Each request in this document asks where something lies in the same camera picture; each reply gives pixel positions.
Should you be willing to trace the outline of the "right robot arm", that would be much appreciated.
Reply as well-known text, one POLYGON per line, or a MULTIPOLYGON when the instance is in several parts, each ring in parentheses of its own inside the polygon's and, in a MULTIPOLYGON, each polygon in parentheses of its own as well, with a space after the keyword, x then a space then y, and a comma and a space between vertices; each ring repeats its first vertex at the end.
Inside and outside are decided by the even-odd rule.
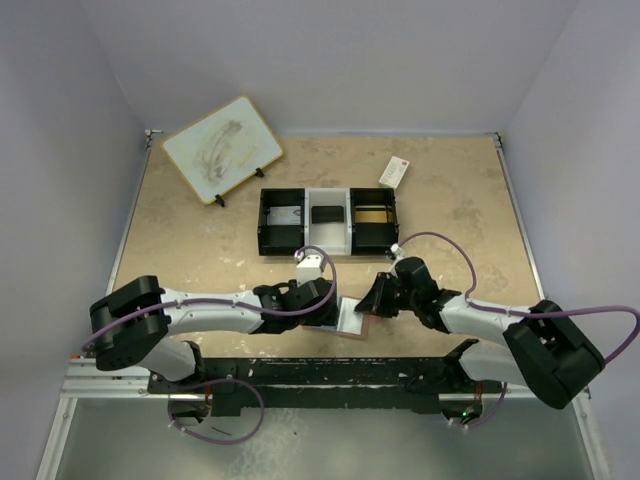
POLYGON ((446 383, 456 391, 478 381, 506 382, 562 409, 605 368, 599 350, 555 303, 543 300, 519 314, 491 303, 474 308, 461 292, 439 287, 418 257, 378 273, 354 310, 380 318, 410 311, 428 329, 476 338, 445 366, 446 383))

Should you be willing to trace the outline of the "pink leather card holder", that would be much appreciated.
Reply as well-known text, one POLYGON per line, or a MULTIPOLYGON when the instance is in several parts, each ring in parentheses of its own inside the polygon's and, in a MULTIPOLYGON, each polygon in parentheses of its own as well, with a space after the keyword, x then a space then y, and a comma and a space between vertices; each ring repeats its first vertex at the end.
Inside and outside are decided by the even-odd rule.
POLYGON ((359 302, 356 298, 340 297, 338 322, 335 326, 303 326, 303 329, 364 341, 369 334, 369 316, 355 311, 359 302))

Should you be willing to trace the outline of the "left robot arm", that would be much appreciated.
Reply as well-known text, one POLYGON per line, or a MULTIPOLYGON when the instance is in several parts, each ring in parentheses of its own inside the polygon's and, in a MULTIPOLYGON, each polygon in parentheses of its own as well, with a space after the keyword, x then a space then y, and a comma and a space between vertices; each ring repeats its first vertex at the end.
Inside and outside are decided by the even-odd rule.
POLYGON ((235 294, 190 294, 141 276, 89 308, 92 335, 83 349, 100 371, 141 366, 184 392, 202 387, 199 348, 174 339, 194 332, 281 334, 298 326, 335 326, 337 286, 319 277, 260 285, 235 294))

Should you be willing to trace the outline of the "light blue card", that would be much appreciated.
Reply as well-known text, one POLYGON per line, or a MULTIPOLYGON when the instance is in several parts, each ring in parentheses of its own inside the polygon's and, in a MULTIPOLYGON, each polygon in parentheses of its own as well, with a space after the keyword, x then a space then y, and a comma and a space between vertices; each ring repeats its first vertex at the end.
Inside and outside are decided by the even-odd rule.
POLYGON ((363 327, 363 314, 356 311, 359 300, 350 297, 341 297, 338 305, 338 321, 336 331, 339 334, 361 336, 363 327))

